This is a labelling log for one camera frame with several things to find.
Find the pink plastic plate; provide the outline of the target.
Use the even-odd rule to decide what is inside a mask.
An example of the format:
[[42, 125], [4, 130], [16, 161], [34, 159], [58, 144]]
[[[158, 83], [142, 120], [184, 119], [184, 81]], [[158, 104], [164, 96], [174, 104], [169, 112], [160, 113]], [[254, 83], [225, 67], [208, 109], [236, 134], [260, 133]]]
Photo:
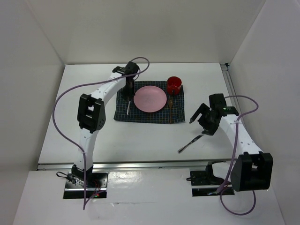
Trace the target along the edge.
[[166, 102], [166, 93], [156, 86], [141, 87], [134, 96], [135, 106], [145, 113], [154, 113], [161, 110]]

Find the brown wooden spoon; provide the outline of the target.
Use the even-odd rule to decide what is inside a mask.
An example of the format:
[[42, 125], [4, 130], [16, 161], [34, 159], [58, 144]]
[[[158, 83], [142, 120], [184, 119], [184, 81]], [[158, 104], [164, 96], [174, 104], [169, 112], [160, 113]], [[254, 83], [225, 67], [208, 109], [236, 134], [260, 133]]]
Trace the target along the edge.
[[172, 108], [173, 108], [173, 99], [169, 98], [167, 101], [168, 107], [169, 107], [169, 123], [172, 124], [173, 121], [173, 113], [172, 113]]

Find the red mug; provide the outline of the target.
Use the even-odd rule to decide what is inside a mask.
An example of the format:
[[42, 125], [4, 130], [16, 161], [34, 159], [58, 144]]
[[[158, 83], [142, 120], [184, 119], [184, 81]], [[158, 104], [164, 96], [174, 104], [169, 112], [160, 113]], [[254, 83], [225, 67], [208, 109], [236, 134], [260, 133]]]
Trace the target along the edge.
[[166, 91], [169, 95], [178, 95], [180, 94], [182, 87], [182, 81], [179, 77], [171, 76], [167, 79]]

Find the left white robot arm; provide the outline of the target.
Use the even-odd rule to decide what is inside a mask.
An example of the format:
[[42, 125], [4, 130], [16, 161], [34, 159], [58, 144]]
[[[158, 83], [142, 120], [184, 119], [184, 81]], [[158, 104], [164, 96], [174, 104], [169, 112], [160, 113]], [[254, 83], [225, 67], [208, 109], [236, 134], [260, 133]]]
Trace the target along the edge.
[[138, 73], [139, 70], [139, 66], [132, 61], [128, 62], [125, 67], [117, 66], [112, 70], [107, 83], [101, 84], [97, 90], [88, 95], [80, 96], [77, 113], [80, 127], [79, 145], [83, 148], [85, 155], [79, 154], [71, 173], [82, 187], [93, 184], [93, 151], [99, 130], [103, 128], [106, 121], [105, 106], [118, 91], [125, 101], [133, 99], [134, 78], [125, 76]]

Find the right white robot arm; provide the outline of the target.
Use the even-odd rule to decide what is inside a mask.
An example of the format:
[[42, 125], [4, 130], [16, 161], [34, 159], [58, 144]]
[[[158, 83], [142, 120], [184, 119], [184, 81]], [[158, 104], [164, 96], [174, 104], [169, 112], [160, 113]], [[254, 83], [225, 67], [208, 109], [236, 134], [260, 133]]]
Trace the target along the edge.
[[229, 164], [216, 163], [205, 171], [205, 180], [214, 184], [220, 178], [224, 181], [216, 190], [220, 193], [230, 182], [237, 192], [266, 190], [270, 187], [273, 157], [264, 153], [252, 140], [241, 118], [233, 106], [228, 106], [222, 93], [209, 96], [209, 105], [201, 104], [191, 117], [190, 122], [197, 121], [203, 128], [200, 136], [213, 136], [219, 129], [223, 130], [230, 141], [233, 152]]

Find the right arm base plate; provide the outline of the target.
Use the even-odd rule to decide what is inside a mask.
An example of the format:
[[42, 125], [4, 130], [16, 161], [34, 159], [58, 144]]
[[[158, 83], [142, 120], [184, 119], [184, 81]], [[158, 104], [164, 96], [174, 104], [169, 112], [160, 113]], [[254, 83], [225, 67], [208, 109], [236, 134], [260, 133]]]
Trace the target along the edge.
[[222, 178], [217, 178], [207, 171], [190, 171], [190, 176], [186, 178], [190, 182], [193, 197], [218, 196], [217, 188], [224, 182]]

